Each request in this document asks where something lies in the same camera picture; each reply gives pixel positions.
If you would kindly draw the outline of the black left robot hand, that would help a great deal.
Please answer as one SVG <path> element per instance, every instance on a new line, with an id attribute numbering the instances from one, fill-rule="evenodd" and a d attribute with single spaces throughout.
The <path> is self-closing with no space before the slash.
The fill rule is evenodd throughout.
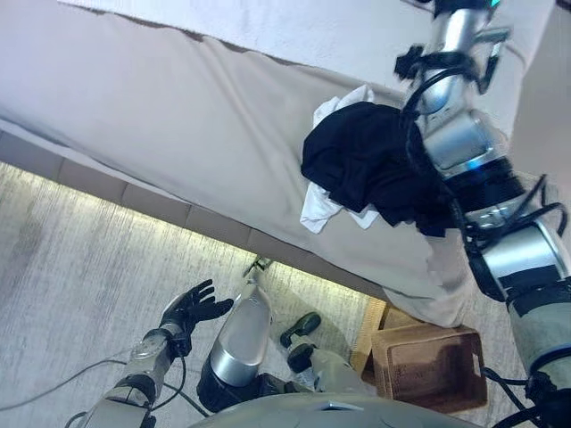
<path id="1" fill-rule="evenodd" d="M 163 311 L 160 328 L 172 335 L 190 337 L 197 324 L 226 315 L 234 305 L 233 299 L 218 300 L 211 279 L 181 293 Z"/>

